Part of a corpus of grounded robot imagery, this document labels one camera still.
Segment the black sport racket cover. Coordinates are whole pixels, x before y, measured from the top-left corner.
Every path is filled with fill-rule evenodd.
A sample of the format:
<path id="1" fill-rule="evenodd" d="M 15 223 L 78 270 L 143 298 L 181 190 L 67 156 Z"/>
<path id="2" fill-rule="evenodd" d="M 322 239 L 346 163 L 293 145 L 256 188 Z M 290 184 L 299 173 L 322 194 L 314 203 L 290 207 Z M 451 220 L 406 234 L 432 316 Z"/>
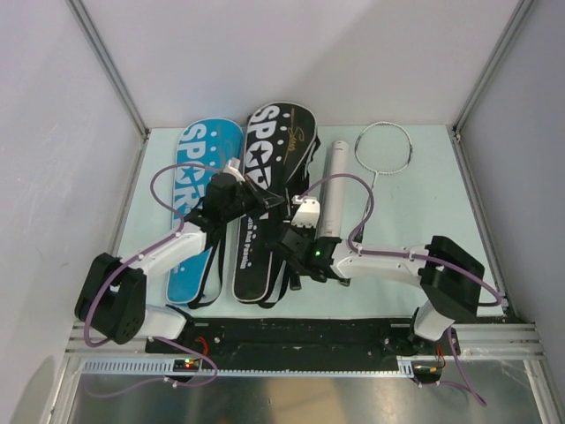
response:
<path id="1" fill-rule="evenodd" d="M 309 185 L 309 163 L 320 146 L 317 121 L 305 106 L 271 102 L 248 117 L 243 159 L 252 211 L 239 221 L 232 292 L 242 304 L 273 307 L 291 271 L 272 247 L 291 212 L 291 199 Z"/>

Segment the white racket black grip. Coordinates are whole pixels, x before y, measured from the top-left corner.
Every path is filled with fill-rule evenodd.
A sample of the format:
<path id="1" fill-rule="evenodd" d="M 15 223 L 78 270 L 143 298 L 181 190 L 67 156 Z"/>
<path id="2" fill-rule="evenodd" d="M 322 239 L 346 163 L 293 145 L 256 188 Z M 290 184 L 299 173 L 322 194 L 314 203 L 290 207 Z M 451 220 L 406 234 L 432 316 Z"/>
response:
<path id="1" fill-rule="evenodd" d="M 358 164 L 373 175 L 370 185 L 353 174 L 343 172 L 342 175 L 342 178 L 360 182 L 368 190 L 361 223 L 346 239 L 347 242 L 360 245 L 365 224 L 372 214 L 370 208 L 374 203 L 374 186 L 378 176 L 394 175 L 404 170 L 411 161 L 413 146 L 409 133 L 401 125 L 381 121 L 368 125 L 359 134 L 353 151 Z"/>

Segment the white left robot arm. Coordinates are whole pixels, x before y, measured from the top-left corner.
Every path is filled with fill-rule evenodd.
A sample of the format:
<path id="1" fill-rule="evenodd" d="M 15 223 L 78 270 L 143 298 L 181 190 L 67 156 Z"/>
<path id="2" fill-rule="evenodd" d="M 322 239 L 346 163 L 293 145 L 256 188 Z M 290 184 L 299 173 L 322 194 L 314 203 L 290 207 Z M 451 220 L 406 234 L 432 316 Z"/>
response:
<path id="1" fill-rule="evenodd" d="M 188 315 L 171 306 L 149 305 L 147 284 L 211 248 L 228 223 L 263 216 L 284 202 L 248 177 L 222 172 L 213 176 L 205 196 L 164 239 L 128 260 L 98 255 L 75 306 L 87 346 L 124 345 L 135 337 L 151 337 L 164 338 L 176 352 L 189 351 L 196 332 L 186 325 Z"/>

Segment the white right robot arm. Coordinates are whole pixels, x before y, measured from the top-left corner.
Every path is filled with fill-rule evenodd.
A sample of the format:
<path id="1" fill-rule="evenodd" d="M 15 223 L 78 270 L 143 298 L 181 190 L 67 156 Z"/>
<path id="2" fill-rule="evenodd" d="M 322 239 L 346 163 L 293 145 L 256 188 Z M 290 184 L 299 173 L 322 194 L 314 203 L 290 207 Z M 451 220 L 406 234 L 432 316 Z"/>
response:
<path id="1" fill-rule="evenodd" d="M 320 283 L 377 277 L 422 290 L 426 303 L 412 316 L 407 334 L 414 352 L 429 353 L 448 327 L 477 317 L 485 268 L 450 238 L 434 236 L 426 245 L 371 251 L 288 225 L 270 248 L 298 275 Z"/>

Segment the white shuttlecock tube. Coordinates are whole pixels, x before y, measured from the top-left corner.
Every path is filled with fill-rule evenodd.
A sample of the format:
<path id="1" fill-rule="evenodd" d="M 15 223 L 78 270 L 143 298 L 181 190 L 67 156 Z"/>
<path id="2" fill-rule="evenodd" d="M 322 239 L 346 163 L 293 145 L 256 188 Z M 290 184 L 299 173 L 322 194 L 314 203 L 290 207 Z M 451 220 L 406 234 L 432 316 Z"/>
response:
<path id="1" fill-rule="evenodd" d="M 350 145 L 344 140 L 336 140 L 332 143 L 327 151 L 325 178 L 346 171 L 349 151 Z M 322 184 L 318 237 L 341 237 L 344 185 L 344 178 L 331 178 Z"/>

